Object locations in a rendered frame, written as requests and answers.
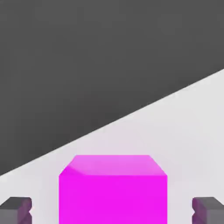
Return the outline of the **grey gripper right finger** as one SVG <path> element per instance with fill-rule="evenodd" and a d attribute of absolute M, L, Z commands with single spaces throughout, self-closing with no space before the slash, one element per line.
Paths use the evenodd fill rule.
<path fill-rule="evenodd" d="M 224 205 L 214 197 L 192 199 L 192 224 L 224 224 Z"/>

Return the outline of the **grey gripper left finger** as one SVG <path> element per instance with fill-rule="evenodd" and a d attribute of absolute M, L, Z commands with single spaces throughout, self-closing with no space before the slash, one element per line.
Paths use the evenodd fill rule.
<path fill-rule="evenodd" d="M 0 224 L 32 224 L 30 197 L 10 197 L 0 205 Z"/>

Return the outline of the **small magenta cube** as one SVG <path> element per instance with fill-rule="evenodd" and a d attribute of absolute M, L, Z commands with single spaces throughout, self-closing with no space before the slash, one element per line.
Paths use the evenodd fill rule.
<path fill-rule="evenodd" d="M 59 224 L 168 224 L 167 184 L 149 155 L 76 155 L 59 175 Z"/>

